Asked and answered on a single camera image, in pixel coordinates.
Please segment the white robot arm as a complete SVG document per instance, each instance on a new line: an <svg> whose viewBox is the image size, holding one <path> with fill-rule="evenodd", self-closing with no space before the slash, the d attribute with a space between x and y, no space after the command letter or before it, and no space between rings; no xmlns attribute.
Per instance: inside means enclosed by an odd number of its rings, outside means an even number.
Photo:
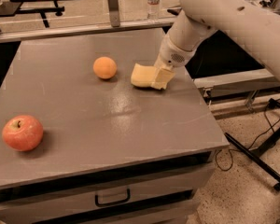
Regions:
<svg viewBox="0 0 280 224"><path fill-rule="evenodd" d="M227 35L280 81L280 15L246 0L180 0L181 12L161 42L152 87L164 89L216 31Z"/></svg>

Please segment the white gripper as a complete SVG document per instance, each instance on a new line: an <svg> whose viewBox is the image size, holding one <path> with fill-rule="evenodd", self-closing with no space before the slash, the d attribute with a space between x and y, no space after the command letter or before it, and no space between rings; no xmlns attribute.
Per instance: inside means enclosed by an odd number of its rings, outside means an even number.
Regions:
<svg viewBox="0 0 280 224"><path fill-rule="evenodd" d="M195 50L180 49L173 43L170 36L166 35L161 42L159 55L154 62L151 87L156 90L165 90L167 84L175 76L175 72L170 70L185 66L194 54Z"/></svg>

